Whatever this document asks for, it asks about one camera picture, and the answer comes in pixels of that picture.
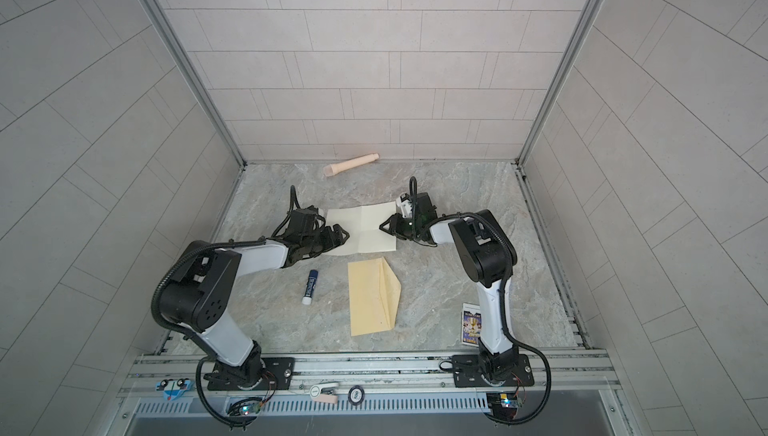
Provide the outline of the round black white badge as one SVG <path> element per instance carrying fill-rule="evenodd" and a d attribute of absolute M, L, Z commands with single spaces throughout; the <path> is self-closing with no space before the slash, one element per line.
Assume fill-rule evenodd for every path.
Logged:
<path fill-rule="evenodd" d="M 356 385 L 350 388 L 348 392 L 348 402 L 351 406 L 360 406 L 364 402 L 364 399 L 365 391 L 361 386 Z"/>

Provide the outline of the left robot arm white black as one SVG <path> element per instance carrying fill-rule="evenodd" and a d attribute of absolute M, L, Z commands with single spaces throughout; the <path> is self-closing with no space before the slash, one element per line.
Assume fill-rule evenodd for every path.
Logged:
<path fill-rule="evenodd" d="M 265 372 L 261 349 L 227 311 L 236 279 L 285 269 L 343 246 L 350 234 L 329 226 L 313 206 L 293 209 L 270 237 L 254 241 L 190 243 L 161 278 L 150 310 L 155 322 L 192 340 L 214 361 L 214 381 L 250 389 Z"/>

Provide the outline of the circuit board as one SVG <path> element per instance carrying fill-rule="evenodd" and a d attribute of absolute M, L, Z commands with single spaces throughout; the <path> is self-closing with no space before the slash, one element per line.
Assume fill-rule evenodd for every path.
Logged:
<path fill-rule="evenodd" d="M 514 420 L 523 406 L 523 399 L 515 393 L 487 393 L 490 415 L 496 419 Z"/>
<path fill-rule="evenodd" d="M 232 418 L 256 417 L 263 406 L 261 397 L 249 397 L 233 402 L 227 409 L 227 416 Z"/>

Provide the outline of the aluminium mounting rail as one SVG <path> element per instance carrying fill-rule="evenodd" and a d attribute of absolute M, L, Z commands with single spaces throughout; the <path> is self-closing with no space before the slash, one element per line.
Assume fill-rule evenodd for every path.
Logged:
<path fill-rule="evenodd" d="M 366 394 L 490 392 L 518 389 L 531 396 L 553 391 L 619 389 L 621 383 L 604 350 L 546 349 L 549 370 L 542 359 L 520 352 L 520 366 L 503 384 L 482 377 L 471 351 L 391 353 L 322 353 L 264 355 L 263 365 L 278 386 L 277 394 L 307 397 L 316 385 L 336 383 L 345 394 L 359 385 Z"/>

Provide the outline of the left circuit board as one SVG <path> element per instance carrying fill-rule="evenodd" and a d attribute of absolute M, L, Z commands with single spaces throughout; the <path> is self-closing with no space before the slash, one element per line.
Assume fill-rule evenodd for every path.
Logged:
<path fill-rule="evenodd" d="M 261 397 L 249 397 L 233 402 L 227 409 L 227 416 L 232 418 L 256 417 L 263 406 Z"/>

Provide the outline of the white beige tag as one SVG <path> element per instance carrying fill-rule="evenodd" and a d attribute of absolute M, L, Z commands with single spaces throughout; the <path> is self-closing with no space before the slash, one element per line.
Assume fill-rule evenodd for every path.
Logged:
<path fill-rule="evenodd" d="M 313 402 L 336 405 L 338 403 L 338 382 L 326 382 L 315 384 L 310 388 L 309 394 Z"/>

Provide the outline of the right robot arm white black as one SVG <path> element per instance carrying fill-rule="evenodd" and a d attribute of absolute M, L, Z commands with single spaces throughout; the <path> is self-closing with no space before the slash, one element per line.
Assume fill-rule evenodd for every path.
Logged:
<path fill-rule="evenodd" d="M 492 213 L 438 216 L 426 193 L 403 194 L 395 205 L 396 212 L 379 226 L 382 232 L 430 247 L 452 244 L 475 284 L 481 316 L 476 364 L 480 375 L 490 385 L 533 385 L 528 358 L 512 335 L 507 303 L 517 253 Z"/>

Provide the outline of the right circuit board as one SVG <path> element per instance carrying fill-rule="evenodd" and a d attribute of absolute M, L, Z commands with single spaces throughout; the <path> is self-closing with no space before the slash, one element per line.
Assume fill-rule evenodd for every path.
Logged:
<path fill-rule="evenodd" d="M 515 393 L 487 393 L 490 415 L 496 419 L 514 420 L 523 406 L 523 399 Z"/>

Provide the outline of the beige wooden pestle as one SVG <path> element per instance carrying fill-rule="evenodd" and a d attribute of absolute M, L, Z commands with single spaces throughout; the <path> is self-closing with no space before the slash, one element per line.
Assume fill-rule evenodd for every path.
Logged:
<path fill-rule="evenodd" d="M 325 177 L 333 177 L 340 173 L 349 171 L 351 169 L 358 168 L 367 164 L 371 164 L 380 159 L 378 153 L 368 154 L 351 160 L 333 163 L 323 168 L 323 174 Z"/>

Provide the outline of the blue white glue stick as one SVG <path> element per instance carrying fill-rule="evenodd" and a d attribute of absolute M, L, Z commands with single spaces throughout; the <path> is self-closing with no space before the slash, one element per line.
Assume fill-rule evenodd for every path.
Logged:
<path fill-rule="evenodd" d="M 319 272 L 317 270 L 311 270 L 309 272 L 305 291 L 302 297 L 302 304 L 309 306 L 313 301 L 313 295 L 318 281 Z"/>

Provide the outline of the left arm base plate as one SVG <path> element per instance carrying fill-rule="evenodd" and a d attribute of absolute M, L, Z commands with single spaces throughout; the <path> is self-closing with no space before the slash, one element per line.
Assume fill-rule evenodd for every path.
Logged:
<path fill-rule="evenodd" d="M 202 374 L 202 379 L 209 391 L 288 390 L 295 362 L 290 357 L 253 358 L 239 367 L 215 362 L 211 371 Z"/>

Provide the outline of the yellow manila envelope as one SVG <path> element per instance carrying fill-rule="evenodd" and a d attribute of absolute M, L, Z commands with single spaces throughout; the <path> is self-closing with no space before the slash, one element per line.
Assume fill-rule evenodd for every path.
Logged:
<path fill-rule="evenodd" d="M 401 283 L 384 258 L 349 263 L 351 336 L 393 330 Z"/>

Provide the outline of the cream letter paper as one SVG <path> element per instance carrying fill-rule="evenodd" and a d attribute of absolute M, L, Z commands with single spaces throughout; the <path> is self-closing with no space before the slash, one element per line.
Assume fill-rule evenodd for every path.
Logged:
<path fill-rule="evenodd" d="M 349 209 L 330 209 L 325 214 L 328 226 L 340 225 L 349 233 L 349 239 L 329 252 L 331 256 L 349 256 L 394 252 L 396 237 L 379 229 L 396 212 L 394 202 L 359 206 Z"/>

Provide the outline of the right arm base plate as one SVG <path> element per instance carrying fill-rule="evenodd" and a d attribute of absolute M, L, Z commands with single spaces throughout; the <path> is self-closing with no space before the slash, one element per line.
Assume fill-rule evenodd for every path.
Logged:
<path fill-rule="evenodd" d="M 535 384 L 526 355 L 460 354 L 449 359 L 457 388 L 531 387 Z"/>

